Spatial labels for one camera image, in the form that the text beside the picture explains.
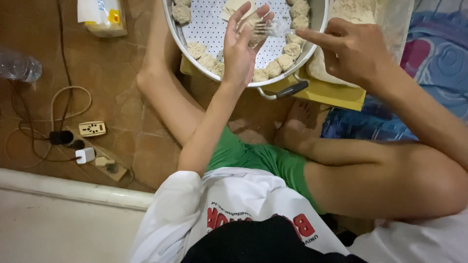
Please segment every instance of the blue fabric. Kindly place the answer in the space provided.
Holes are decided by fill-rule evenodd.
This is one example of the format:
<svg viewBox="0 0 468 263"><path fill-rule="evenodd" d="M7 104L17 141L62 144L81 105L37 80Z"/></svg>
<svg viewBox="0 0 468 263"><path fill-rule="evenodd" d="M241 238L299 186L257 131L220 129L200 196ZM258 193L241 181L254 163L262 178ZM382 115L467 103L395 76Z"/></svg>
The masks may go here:
<svg viewBox="0 0 468 263"><path fill-rule="evenodd" d="M462 7L463 2L450 1L452 6L443 7L455 9L452 12L439 12L442 1L438 0L433 10L413 13L400 66L468 124L468 7ZM361 112L333 109L322 137L417 139L395 114L370 96Z"/></svg>

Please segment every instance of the person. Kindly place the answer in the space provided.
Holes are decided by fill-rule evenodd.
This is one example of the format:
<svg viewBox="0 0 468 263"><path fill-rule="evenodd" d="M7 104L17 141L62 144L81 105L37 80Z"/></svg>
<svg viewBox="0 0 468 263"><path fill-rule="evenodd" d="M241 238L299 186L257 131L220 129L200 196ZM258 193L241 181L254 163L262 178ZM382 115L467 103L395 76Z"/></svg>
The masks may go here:
<svg viewBox="0 0 468 263"><path fill-rule="evenodd" d="M276 215L321 253L351 252L369 262L464 261L468 128L392 62L378 26L334 18L325 33L299 29L297 35L322 47L327 72L379 97L421 142L310 138L300 120L288 122L278 143L306 159L243 143L226 128L262 46L248 46L249 28L236 32L249 8L244 4L228 22L224 77L204 111L174 75L180 51L161 1L154 5L137 82L183 148L177 172L156 191L141 222L130 261L180 262L207 233ZM274 16L267 5L256 13ZM297 109L307 110L307 102ZM392 221L346 248L317 212Z"/></svg>

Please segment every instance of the fork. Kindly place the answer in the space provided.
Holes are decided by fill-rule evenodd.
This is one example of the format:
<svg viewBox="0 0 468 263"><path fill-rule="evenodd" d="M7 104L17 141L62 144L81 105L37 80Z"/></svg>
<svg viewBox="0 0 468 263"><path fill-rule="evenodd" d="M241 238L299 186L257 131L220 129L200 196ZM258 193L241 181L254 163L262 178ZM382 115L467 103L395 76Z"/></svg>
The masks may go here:
<svg viewBox="0 0 468 263"><path fill-rule="evenodd" d="M252 31L254 34L268 37L282 37L296 33L296 30L290 29L284 20L258 21L254 24Z"/></svg>

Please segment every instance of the electrical outlet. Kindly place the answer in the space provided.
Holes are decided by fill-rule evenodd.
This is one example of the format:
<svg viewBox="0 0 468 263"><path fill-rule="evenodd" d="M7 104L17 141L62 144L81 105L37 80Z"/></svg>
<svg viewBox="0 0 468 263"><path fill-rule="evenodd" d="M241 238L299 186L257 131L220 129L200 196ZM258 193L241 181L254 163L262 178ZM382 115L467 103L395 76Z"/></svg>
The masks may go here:
<svg viewBox="0 0 468 263"><path fill-rule="evenodd" d="M94 161L91 161L88 164L82 164L82 165L93 165L117 182L119 182L122 179L122 177L124 177L125 173L128 171L128 168L122 165L123 161L121 161L115 154L111 153L109 150L93 145L91 142L89 142L88 140L80 136L76 131L72 130L70 127L65 127L65 129L73 133L73 140L80 139L85 143L86 148L88 147L94 148L94 150L96 151L96 158L104 157L108 160L115 160L115 163L112 164L112 165L115 165L113 169L107 169L106 166L97 166Z"/></svg>
<svg viewBox="0 0 468 263"><path fill-rule="evenodd" d="M97 136L106 133L106 125L104 122L85 122L78 124L80 135L83 137Z"/></svg>

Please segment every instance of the white polka dot tray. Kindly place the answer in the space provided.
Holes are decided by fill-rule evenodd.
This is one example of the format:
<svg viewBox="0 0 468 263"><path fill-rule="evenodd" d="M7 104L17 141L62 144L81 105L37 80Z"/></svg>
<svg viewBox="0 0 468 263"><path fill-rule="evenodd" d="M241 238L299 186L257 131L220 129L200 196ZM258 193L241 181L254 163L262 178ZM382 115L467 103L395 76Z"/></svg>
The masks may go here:
<svg viewBox="0 0 468 263"><path fill-rule="evenodd" d="M226 0L192 0L190 7L191 21L188 24L180 25L174 21L172 16L172 8L175 6L173 0L163 0L164 11L170 31L182 53L203 74L216 81L221 81L221 78L201 66L187 52L187 43L196 41L205 45L206 53L213 55L218 62L223 62L223 40L227 22L221 18L221 14L225 2ZM286 0L256 0L255 4L257 7L268 4L270 6L270 11L275 12L275 19L283 19L288 24L291 22L289 12L291 7ZM308 0L308 4L311 10L309 15L309 28L323 32L327 23L329 0ZM265 68L268 63L274 61L282 54L285 45L285 37L268 37L257 55L255 68ZM308 82L303 79L298 79L299 77L297 74L294 76L299 80L299 83L296 84L295 87L285 87L284 92L279 92L276 95L265 95L261 86L275 83L297 72L312 56L315 49L315 44L306 42L302 47L302 53L295 60L293 65L283 71L278 77L261 82L251 82L248 87L258 88L262 96L267 99L277 99L306 88Z"/></svg>

